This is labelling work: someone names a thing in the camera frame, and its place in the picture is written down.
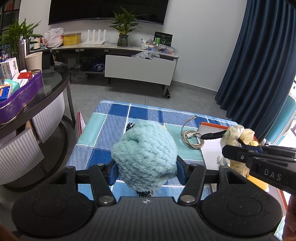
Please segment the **right hand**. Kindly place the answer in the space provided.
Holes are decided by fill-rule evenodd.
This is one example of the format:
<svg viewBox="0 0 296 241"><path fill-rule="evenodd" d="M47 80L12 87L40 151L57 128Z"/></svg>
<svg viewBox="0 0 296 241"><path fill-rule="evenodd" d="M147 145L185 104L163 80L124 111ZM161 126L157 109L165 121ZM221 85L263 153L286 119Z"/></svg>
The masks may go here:
<svg viewBox="0 0 296 241"><path fill-rule="evenodd" d="M296 216L295 216L295 196L291 195L285 216L285 226L283 228L282 240L295 240L296 236Z"/></svg>

